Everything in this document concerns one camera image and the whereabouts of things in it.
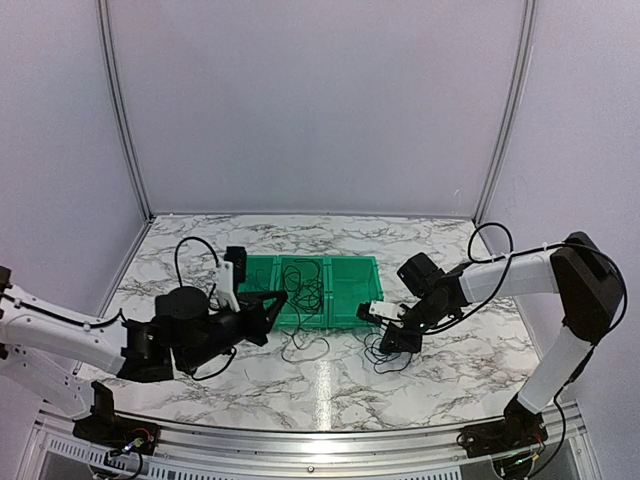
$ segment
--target white marble tabletop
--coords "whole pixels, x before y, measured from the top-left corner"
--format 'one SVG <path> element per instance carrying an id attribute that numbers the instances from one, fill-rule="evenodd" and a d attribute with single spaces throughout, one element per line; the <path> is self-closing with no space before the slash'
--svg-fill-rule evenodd
<path id="1" fill-rule="evenodd" d="M 242 245 L 258 255 L 372 255 L 378 260 L 385 300 L 415 301 L 397 268 L 423 251 L 448 270 L 465 259 L 473 231 L 469 221 L 347 216 L 163 216 L 156 220 L 109 308 L 127 317 L 153 317 L 153 300 L 177 285 L 173 249 L 186 236 L 201 236 L 223 253 Z M 474 249 L 486 255 L 484 246 Z M 198 244 L 183 247 L 186 282 L 211 284 L 213 260 Z M 116 408 L 181 422 L 299 431 L 379 430 L 438 425 L 498 415 L 535 368 L 525 326 L 510 300 L 491 302 L 463 324 L 426 337 L 422 352 L 401 373 L 376 374 L 364 357 L 361 331 L 302 334 L 296 351 L 273 332 L 260 348 L 242 342 L 229 369 L 201 383 L 178 374 L 173 381 L 136 384 L 84 365 L 82 377 L 102 380 Z M 281 359 L 281 351 L 295 362 Z M 203 366 L 218 370 L 227 357 Z M 402 366 L 405 357 L 391 366 Z"/>

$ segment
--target black wire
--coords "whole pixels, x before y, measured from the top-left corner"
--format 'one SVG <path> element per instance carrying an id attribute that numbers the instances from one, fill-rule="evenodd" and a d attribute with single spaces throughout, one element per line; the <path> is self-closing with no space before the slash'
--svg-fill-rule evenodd
<path id="1" fill-rule="evenodd" d="M 207 242 L 206 240 L 200 237 L 193 237 L 193 236 L 185 237 L 182 240 L 180 240 L 180 242 L 178 242 L 178 245 L 176 245 L 176 248 L 173 251 L 173 265 L 175 267 L 176 275 L 178 277 L 178 284 L 181 287 L 183 286 L 183 283 L 182 283 L 182 275 L 180 274 L 180 265 L 178 265 L 178 253 L 180 251 L 180 247 L 189 241 L 200 242 L 205 247 L 207 247 L 207 249 L 209 249 L 209 251 L 211 252 L 211 255 L 213 255 L 213 259 L 216 262 L 216 268 L 220 268 L 220 261 L 218 260 L 218 254 L 216 253 L 216 251 L 214 250 L 214 248 L 211 246 L 209 242 Z M 209 291 L 209 296 L 208 296 L 209 308 L 211 310 L 216 310 L 216 308 L 211 306 L 211 300 L 213 298 L 213 293 L 215 292 L 215 290 L 216 290 L 216 283 L 214 282 L 213 285 L 211 286 L 211 290 Z"/>
<path id="2" fill-rule="evenodd" d="M 255 282 L 251 280 L 252 276 L 250 274 L 247 275 L 247 280 L 244 282 L 244 288 L 247 292 L 268 292 L 269 288 L 262 285 L 260 281 L 260 272 L 264 272 L 265 270 L 262 268 L 257 269 L 253 272 L 253 277 L 255 277 Z"/>
<path id="3" fill-rule="evenodd" d="M 374 341 L 369 345 L 367 341 L 372 336 L 376 336 L 377 338 L 375 338 Z M 404 364 L 404 366 L 400 368 L 389 368 L 382 371 L 378 370 L 379 366 L 394 362 L 395 360 L 399 359 L 402 356 L 401 352 L 389 353 L 389 354 L 382 353 L 380 351 L 381 341 L 382 341 L 382 335 L 379 332 L 371 332 L 366 337 L 364 337 L 364 340 L 363 340 L 363 344 L 365 346 L 364 356 L 369 361 L 369 363 L 373 365 L 373 371 L 378 375 L 385 375 L 387 373 L 402 372 L 406 370 L 411 364 L 411 361 L 413 360 L 412 354 L 409 354 L 407 362 Z"/>
<path id="4" fill-rule="evenodd" d="M 108 479 L 112 479 L 112 480 L 134 480 L 134 479 L 138 478 L 140 476 L 140 474 L 142 473 L 142 467 L 144 466 L 144 458 L 142 458 L 142 454 L 138 450 L 134 449 L 134 450 L 132 450 L 132 452 L 137 453 L 138 454 L 138 459 L 139 459 L 138 468 L 136 469 L 136 471 L 132 475 L 129 475 L 128 477 L 121 477 L 120 474 L 108 475 L 108 474 L 98 473 L 98 475 L 100 475 L 102 478 L 108 478 Z M 105 465 L 108 466 L 108 467 L 114 468 L 111 465 L 109 465 L 108 463 L 105 463 Z M 93 467 L 91 467 L 91 465 L 89 465 L 89 471 L 91 471 L 91 473 L 93 473 L 95 475 L 95 472 L 93 470 Z"/>
<path id="5" fill-rule="evenodd" d="M 473 255 L 471 254 L 471 248 L 473 247 L 473 240 L 476 238 L 476 236 L 482 230 L 484 230 L 487 227 L 498 227 L 502 231 L 504 231 L 507 234 L 507 239 L 509 240 L 509 252 L 513 253 L 513 250 L 514 250 L 513 236 L 511 235 L 511 232 L 509 231 L 509 229 L 507 227 L 505 227 L 503 224 L 498 223 L 498 222 L 483 223 L 482 225 L 479 225 L 474 230 L 474 232 L 471 234 L 471 237 L 469 238 L 469 243 L 467 244 L 467 256 L 469 257 L 469 260 L 472 263 L 484 263 L 483 261 L 478 261 L 478 260 L 473 258 Z M 491 295 L 489 295 L 482 303 L 478 304 L 472 310 L 470 310 L 469 312 L 465 313 L 462 317 L 454 318 L 453 320 L 450 320 L 449 322 L 445 322 L 444 324 L 439 325 L 439 326 L 436 325 L 436 328 L 428 330 L 427 332 L 424 332 L 424 334 L 425 335 L 437 335 L 438 333 L 442 333 L 442 332 L 444 332 L 446 330 L 449 330 L 450 328 L 453 328 L 456 325 L 464 322 L 471 315 L 474 315 L 479 310 L 481 310 L 482 308 L 487 306 L 487 304 L 489 302 L 491 302 L 491 300 L 493 300 L 496 297 L 496 295 L 498 294 L 498 292 L 502 288 L 502 285 L 504 284 L 504 281 L 506 280 L 507 275 L 509 274 L 509 269 L 511 268 L 511 262 L 512 261 L 513 261 L 513 255 L 509 255 L 507 257 L 507 263 L 506 263 L 506 265 L 504 267 L 504 270 L 502 271 L 502 275 L 500 276 L 500 280 L 498 280 L 498 283 L 496 284 L 496 287 L 494 288 L 493 292 L 491 292 Z"/>
<path id="6" fill-rule="evenodd" d="M 482 260 L 473 258 L 473 255 L 471 254 L 471 249 L 472 249 L 472 245 L 473 245 L 473 241 L 474 241 L 475 237 L 478 235 L 478 232 L 480 232 L 484 228 L 490 227 L 490 226 L 498 227 L 498 228 L 502 229 L 507 234 L 507 238 L 509 240 L 510 253 L 507 254 L 507 255 L 501 255 L 501 256 L 488 258 L 488 259 L 482 259 Z M 498 284 L 496 285 L 496 288 L 492 292 L 492 294 L 489 295 L 489 297 L 485 301 L 483 301 L 477 307 L 473 308 L 471 311 L 466 313 L 461 318 L 454 318 L 454 319 L 449 320 L 448 322 L 445 322 L 443 324 L 436 325 L 434 328 L 432 328 L 432 329 L 430 329 L 430 330 L 428 330 L 426 332 L 420 332 L 419 333 L 419 332 L 407 331 L 407 332 L 403 332 L 403 334 L 404 335 L 436 335 L 438 333 L 442 333 L 442 332 L 444 332 L 446 330 L 449 330 L 450 328 L 455 327 L 456 325 L 460 324 L 464 320 L 468 319 L 471 315 L 477 313 L 481 308 L 484 308 L 491 300 L 493 300 L 495 298 L 495 296 L 500 291 L 500 288 L 502 288 L 502 285 L 504 284 L 504 281 L 506 280 L 507 274 L 509 273 L 509 268 L 511 267 L 511 262 L 512 262 L 512 260 L 514 258 L 521 257 L 521 256 L 524 256 L 524 255 L 530 255 L 532 253 L 539 253 L 539 252 L 543 252 L 543 251 L 547 251 L 547 250 L 554 250 L 554 249 L 558 249 L 558 248 L 563 248 L 563 247 L 573 248 L 573 249 L 576 249 L 576 250 L 585 250 L 585 251 L 591 252 L 591 253 L 603 258 L 604 260 L 606 260 L 607 263 L 611 266 L 611 268 L 613 268 L 615 277 L 616 277 L 618 283 L 620 283 L 620 287 L 621 287 L 621 290 L 622 290 L 622 310 L 620 312 L 620 315 L 618 316 L 618 319 L 615 322 L 612 323 L 612 325 L 609 327 L 609 330 L 607 331 L 607 334 L 611 333 L 616 327 L 618 327 L 618 325 L 620 325 L 620 323 L 624 319 L 624 317 L 625 317 L 625 315 L 627 313 L 627 310 L 628 310 L 628 305 L 629 305 L 629 295 L 628 295 L 627 286 L 626 286 L 624 277 L 622 275 L 622 272 L 621 272 L 620 268 L 618 267 L 616 262 L 611 257 L 609 257 L 607 254 L 601 252 L 600 250 L 598 250 L 596 248 L 593 248 L 593 247 L 590 247 L 588 245 L 581 245 L 581 244 L 576 244 L 576 243 L 566 243 L 566 242 L 559 242 L 559 243 L 554 243 L 552 245 L 545 245 L 545 246 L 530 248 L 528 250 L 522 250 L 520 252 L 515 252 L 514 253 L 513 252 L 513 237 L 511 235 L 511 232 L 509 231 L 509 229 L 506 226 L 504 226 L 503 224 L 501 224 L 501 223 L 489 222 L 489 223 L 485 223 L 485 224 L 479 225 L 476 228 L 476 230 L 474 230 L 474 232 L 471 234 L 471 237 L 469 239 L 469 243 L 467 244 L 467 255 L 469 256 L 469 260 L 472 263 L 477 263 L 477 264 L 495 263 L 497 261 L 504 260 L 505 258 L 507 259 L 507 264 L 505 265 L 505 269 L 504 269 L 504 271 L 502 273 L 502 276 L 500 277 L 500 280 L 499 280 Z"/>
<path id="7" fill-rule="evenodd" d="M 0 297 L 6 298 L 10 302 L 15 302 L 16 301 L 15 297 L 12 297 L 11 295 L 8 295 L 6 293 L 0 293 Z M 91 329 L 91 330 L 96 329 L 96 328 L 105 328 L 105 327 L 108 327 L 110 325 L 113 325 L 114 323 L 116 323 L 118 321 L 118 319 L 122 319 L 122 321 L 127 321 L 127 318 L 122 313 L 122 309 L 118 310 L 118 313 L 116 314 L 115 317 L 110 318 L 109 320 L 105 320 L 104 322 L 99 322 L 99 323 L 88 323 L 87 322 L 87 323 L 85 323 L 85 322 L 79 322 L 78 320 L 73 320 L 72 318 L 65 317 L 64 315 L 59 315 L 57 313 L 54 313 L 54 312 L 51 312 L 51 311 L 47 310 L 46 308 L 38 307 L 38 306 L 33 305 L 33 304 L 29 303 L 29 302 L 20 302 L 20 307 L 24 307 L 27 310 L 31 310 L 32 312 L 35 312 L 35 313 L 40 313 L 42 315 L 47 315 L 48 317 L 51 317 L 54 320 L 59 320 L 61 322 L 68 323 L 69 325 L 74 325 L 76 327 L 84 328 L 85 325 L 88 325 L 89 329 Z"/>
<path id="8" fill-rule="evenodd" d="M 539 457 L 542 456 L 542 454 L 547 451 L 547 444 L 544 443 L 544 440 L 541 439 L 540 442 L 542 443 L 542 447 L 538 451 L 538 456 Z"/>
<path id="9" fill-rule="evenodd" d="M 311 333 L 312 330 L 305 330 L 303 325 L 313 318 L 314 315 L 317 315 L 322 311 L 323 300 L 324 300 L 324 284 L 322 281 L 322 266 L 316 261 L 312 259 L 303 259 L 298 258 L 294 260 L 294 263 L 311 263 L 316 268 L 315 276 L 311 276 L 308 278 L 303 278 L 302 271 L 296 267 L 295 265 L 287 265 L 285 269 L 282 271 L 282 287 L 287 292 L 289 298 L 287 303 L 293 308 L 298 317 L 298 325 L 293 330 L 292 333 L 288 333 L 282 330 L 282 333 L 289 337 L 289 341 L 283 345 L 280 350 L 280 358 L 283 361 L 296 365 L 299 363 L 310 362 L 319 360 L 324 357 L 331 350 L 331 346 L 326 338 L 315 337 L 311 342 L 306 345 L 299 345 L 296 336 L 298 333 Z M 323 342 L 326 345 L 326 350 L 319 356 L 309 359 L 301 359 L 301 360 L 291 360 L 285 357 L 285 351 L 290 343 L 298 351 L 307 350 L 316 342 Z"/>
<path id="10" fill-rule="evenodd" d="M 96 472 L 91 466 L 91 464 L 88 464 L 88 463 L 87 463 L 87 467 L 89 467 L 89 472 L 91 472 L 92 478 L 99 478 L 101 480 L 115 480 L 120 476 L 118 474 L 112 475 L 112 474 L 106 473 L 107 470 L 104 470 L 104 469 L 100 469 L 101 470 L 100 472 Z"/>
<path id="11" fill-rule="evenodd" d="M 144 459 L 142 458 L 142 454 L 138 450 L 134 450 L 134 452 L 136 452 L 138 454 L 138 458 L 140 459 L 140 462 L 138 463 L 138 468 L 136 469 L 136 471 L 135 471 L 135 473 L 133 475 L 130 475 L 129 477 L 118 478 L 118 480 L 134 480 L 135 478 L 138 478 L 138 476 L 142 472 L 142 466 L 144 465 Z"/>
<path id="12" fill-rule="evenodd" d="M 204 377 L 200 377 L 200 378 L 196 378 L 195 374 L 193 374 L 191 375 L 191 379 L 195 380 L 196 382 L 202 382 L 203 380 L 209 380 L 210 378 L 217 377 L 218 375 L 223 373 L 227 368 L 229 368 L 229 365 L 231 365 L 231 362 L 233 361 L 233 359 L 236 358 L 236 353 L 238 353 L 238 350 L 236 350 L 236 347 L 231 347 L 231 356 L 229 357 L 229 360 L 227 360 L 227 363 L 224 365 L 224 367 L 222 367 L 220 370 L 218 370 L 215 373 L 212 373 L 210 375 L 205 375 Z"/>
<path id="13" fill-rule="evenodd" d="M 558 446 L 556 447 L 556 449 L 553 451 L 553 453 L 551 454 L 551 456 L 547 459 L 546 462 L 544 462 L 544 464 L 542 464 L 542 466 L 536 470 L 534 473 L 532 473 L 531 475 L 529 475 L 529 478 L 533 478 L 536 475 L 538 475 L 542 470 L 544 470 L 545 468 L 547 468 L 549 466 L 549 464 L 553 461 L 554 458 L 556 458 L 556 456 L 558 455 L 558 453 L 560 453 L 560 449 L 562 448 L 562 444 L 564 443 L 564 439 L 567 436 L 567 418 L 564 415 L 564 411 L 562 410 L 562 407 L 560 406 L 560 403 L 558 402 L 558 397 L 560 396 L 560 394 L 562 393 L 562 390 L 564 389 L 564 387 L 562 389 L 560 389 L 560 391 L 558 393 L 556 393 L 556 395 L 553 397 L 553 404 L 556 406 L 556 408 L 558 409 L 558 412 L 560 412 L 560 417 L 562 418 L 562 435 L 560 436 L 560 441 L 558 442 Z"/>

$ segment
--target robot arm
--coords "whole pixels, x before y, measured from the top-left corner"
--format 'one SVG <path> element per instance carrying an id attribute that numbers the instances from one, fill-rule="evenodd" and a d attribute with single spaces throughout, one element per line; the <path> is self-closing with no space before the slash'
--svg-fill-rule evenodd
<path id="1" fill-rule="evenodd" d="M 157 425 L 116 416 L 108 388 L 70 375 L 43 352 L 144 383 L 174 378 L 172 354 L 175 369 L 193 376 L 242 340 L 264 345 L 287 294 L 237 294 L 234 273 L 242 277 L 246 266 L 246 252 L 239 249 L 233 247 L 234 262 L 221 264 L 219 311 L 209 312 L 204 292 L 180 287 L 156 298 L 156 315 L 149 322 L 128 320 L 121 313 L 97 319 L 47 303 L 12 285 L 10 270 L 0 267 L 0 375 L 59 407 L 75 421 L 79 438 L 123 448 L 136 430 L 157 437 Z M 265 308 L 265 302 L 271 305 Z M 146 450 L 140 450 L 148 454 L 153 447 L 145 442 Z"/>
<path id="2" fill-rule="evenodd" d="M 540 412 L 574 381 L 594 347 L 609 333 L 624 294 L 618 272 L 584 233 L 560 248 L 535 249 L 483 263 L 464 263 L 445 273 L 425 254 L 407 261 L 398 275 L 420 298 L 411 308 L 385 302 L 362 304 L 358 316 L 386 324 L 384 353 L 420 351 L 422 336 L 443 331 L 464 318 L 461 308 L 488 299 L 529 293 L 560 295 L 565 318 L 560 335 L 522 389 L 507 405 L 505 419 L 462 431 L 469 457 L 490 455 L 546 440 Z"/>

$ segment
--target gray wall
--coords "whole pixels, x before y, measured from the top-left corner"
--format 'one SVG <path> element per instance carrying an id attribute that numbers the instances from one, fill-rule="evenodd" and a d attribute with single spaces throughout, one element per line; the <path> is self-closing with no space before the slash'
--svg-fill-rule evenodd
<path id="1" fill-rule="evenodd" d="M 471 216 L 522 1 L 113 2 L 157 212 Z"/>
<path id="2" fill-rule="evenodd" d="M 142 226 L 109 103 L 94 2 L 0 7 L 0 264 L 44 299 L 96 313 Z M 0 377 L 0 478 L 39 398 Z"/>
<path id="3" fill-rule="evenodd" d="M 508 156 L 487 220 L 517 248 L 584 230 L 619 262 L 626 321 L 596 350 L 576 395 L 605 479 L 640 476 L 640 4 L 544 1 Z M 498 234 L 495 249 L 505 248 Z M 562 318 L 547 297 L 522 298 L 543 351 Z"/>

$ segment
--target green tray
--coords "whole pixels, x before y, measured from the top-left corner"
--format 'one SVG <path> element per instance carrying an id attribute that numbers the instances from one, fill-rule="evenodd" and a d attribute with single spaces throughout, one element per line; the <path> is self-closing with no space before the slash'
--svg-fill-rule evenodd
<path id="1" fill-rule="evenodd" d="M 320 268 L 319 277 L 316 265 Z M 312 290 L 309 289 L 304 289 L 298 297 L 318 301 L 317 311 L 309 309 L 305 312 L 305 306 L 316 306 L 313 302 L 302 302 L 303 307 L 299 309 L 288 302 L 278 315 L 274 328 L 295 328 L 299 322 L 303 328 L 371 326 L 356 317 L 356 312 L 361 303 L 383 300 L 375 257 L 248 255 L 246 281 L 240 284 L 238 292 L 289 290 L 289 298 L 295 302 L 293 288 L 316 277 L 321 288 L 319 291 L 314 289 L 313 293 L 319 294 L 319 298 L 310 297 Z"/>
<path id="2" fill-rule="evenodd" d="M 370 327 L 356 312 L 361 303 L 384 298 L 375 257 L 329 257 L 328 271 L 329 327 Z"/>
<path id="3" fill-rule="evenodd" d="M 247 255 L 247 276 L 238 286 L 238 293 L 275 290 L 278 264 L 275 255 Z"/>
<path id="4" fill-rule="evenodd" d="M 276 276 L 276 290 L 284 290 L 289 294 L 289 301 L 282 308 L 275 327 L 295 328 L 301 324 L 302 328 L 327 328 L 329 326 L 329 276 L 327 274 L 326 257 L 280 256 Z M 293 291 L 296 286 L 318 280 L 321 285 L 319 291 L 303 288 L 296 299 Z M 302 304 L 296 308 L 296 300 Z"/>

